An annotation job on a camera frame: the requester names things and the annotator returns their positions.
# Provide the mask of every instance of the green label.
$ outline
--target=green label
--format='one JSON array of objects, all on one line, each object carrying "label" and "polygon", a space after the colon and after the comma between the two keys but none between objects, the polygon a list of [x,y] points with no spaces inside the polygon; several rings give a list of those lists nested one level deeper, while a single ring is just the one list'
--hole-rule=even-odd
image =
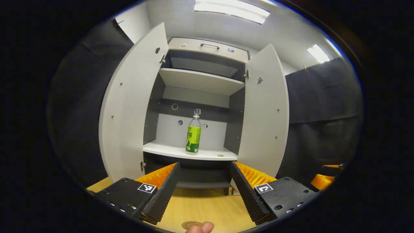
[{"label": "green label", "polygon": [[185,150],[188,152],[198,152],[198,144],[200,143],[200,127],[189,126],[187,132],[187,145]]}]

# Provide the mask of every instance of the wooden floor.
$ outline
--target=wooden floor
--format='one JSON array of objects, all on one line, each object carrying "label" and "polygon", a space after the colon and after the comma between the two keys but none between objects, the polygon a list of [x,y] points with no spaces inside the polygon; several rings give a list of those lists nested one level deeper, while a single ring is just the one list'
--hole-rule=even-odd
[{"label": "wooden floor", "polygon": [[[106,178],[87,189],[99,192],[111,184]],[[241,196],[225,196],[223,189],[176,188],[161,222],[156,226],[184,233],[186,230],[181,224],[187,221],[212,222],[213,233],[236,233],[255,226]]]}]

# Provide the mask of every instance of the cabinet shelf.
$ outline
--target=cabinet shelf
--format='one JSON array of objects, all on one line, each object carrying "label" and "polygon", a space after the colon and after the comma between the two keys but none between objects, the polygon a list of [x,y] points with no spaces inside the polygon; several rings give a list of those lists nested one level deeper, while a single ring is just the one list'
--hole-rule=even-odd
[{"label": "cabinet shelf", "polygon": [[244,87],[244,82],[218,75],[191,70],[161,68],[159,70],[166,86],[210,92],[230,96]]},{"label": "cabinet shelf", "polygon": [[221,150],[203,150],[200,149],[196,155],[188,155],[185,153],[185,148],[183,147],[176,147],[176,146],[168,146],[159,144],[156,140],[149,142],[143,146],[143,151],[170,156],[175,158],[186,158],[186,159],[194,159],[194,160],[216,160],[216,161],[233,161],[237,160],[237,155],[226,148],[222,148]]}]

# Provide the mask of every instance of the black curtain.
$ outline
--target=black curtain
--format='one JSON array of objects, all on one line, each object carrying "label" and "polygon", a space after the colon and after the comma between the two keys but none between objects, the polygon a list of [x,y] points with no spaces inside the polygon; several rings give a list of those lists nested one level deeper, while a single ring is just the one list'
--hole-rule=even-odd
[{"label": "black curtain", "polygon": [[343,59],[286,75],[289,134],[276,178],[289,176],[310,187],[322,165],[347,163],[363,121],[361,87]]},{"label": "black curtain", "polygon": [[85,187],[108,176],[98,138],[101,104],[113,72],[132,46],[115,19],[106,20],[76,43],[52,80],[49,134],[63,166]]}]

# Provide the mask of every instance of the plastic bottle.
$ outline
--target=plastic bottle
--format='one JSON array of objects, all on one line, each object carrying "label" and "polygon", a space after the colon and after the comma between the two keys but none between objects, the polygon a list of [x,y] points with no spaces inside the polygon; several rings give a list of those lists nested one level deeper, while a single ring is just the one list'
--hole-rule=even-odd
[{"label": "plastic bottle", "polygon": [[201,109],[195,109],[193,119],[188,125],[187,144],[185,146],[185,151],[187,152],[187,154],[195,155],[198,152],[201,134],[201,123],[199,120],[200,114]]}]

